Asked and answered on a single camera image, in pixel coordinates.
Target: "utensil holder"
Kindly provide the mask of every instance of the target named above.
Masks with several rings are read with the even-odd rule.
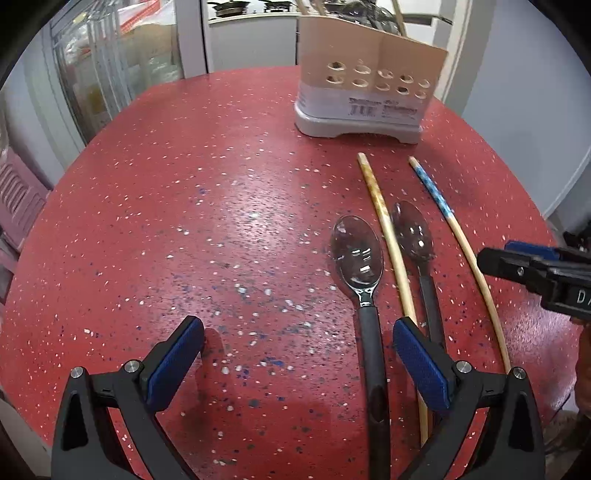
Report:
[[[298,28],[295,124],[302,133],[418,143],[445,50],[334,17],[302,16]]]

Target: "label on utensil holder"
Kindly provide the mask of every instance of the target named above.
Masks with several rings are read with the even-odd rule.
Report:
[[[387,122],[418,126],[427,100],[411,95],[362,92],[335,88],[312,87],[300,82],[298,106],[306,115],[316,118]]]

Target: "black spoon handle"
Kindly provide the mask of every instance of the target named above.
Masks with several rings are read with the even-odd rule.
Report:
[[[443,321],[441,319],[441,310],[437,299],[437,290],[431,275],[420,275],[419,283],[421,285],[421,297],[425,307],[425,316],[427,317],[427,327],[429,328],[429,339],[433,343],[441,345],[446,350],[445,332],[443,331]]]
[[[390,479],[390,409],[378,309],[357,310],[361,330],[369,434],[369,479]]]

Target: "blue gripper pad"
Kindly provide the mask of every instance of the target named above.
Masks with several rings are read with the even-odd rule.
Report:
[[[144,360],[145,368],[142,372],[145,402],[152,412],[168,408],[204,344],[205,329],[202,321],[188,316],[168,340],[154,346]]]
[[[427,407],[436,412],[448,410],[450,400],[445,377],[412,331],[401,320],[394,323],[394,348],[423,396]]]
[[[532,255],[534,257],[541,257],[544,260],[560,260],[560,254],[552,247],[529,244],[527,242],[518,242],[517,240],[508,241],[505,244],[505,250],[524,255]]]

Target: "metal screw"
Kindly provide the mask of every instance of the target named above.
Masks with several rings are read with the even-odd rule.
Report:
[[[78,378],[78,377],[81,377],[83,373],[84,373],[84,369],[82,367],[74,367],[72,369],[72,371],[70,372],[70,376],[72,378]]]
[[[515,375],[520,380],[523,380],[525,377],[527,377],[525,370],[523,370],[521,367],[515,367],[513,369],[513,375]]]
[[[132,374],[133,372],[138,371],[139,362],[137,360],[130,360],[125,364],[124,368],[127,373]]]
[[[470,372],[472,370],[472,366],[464,360],[460,360],[459,362],[456,362],[456,368],[457,368],[457,371],[459,371],[463,374],[467,374],[468,372]]]

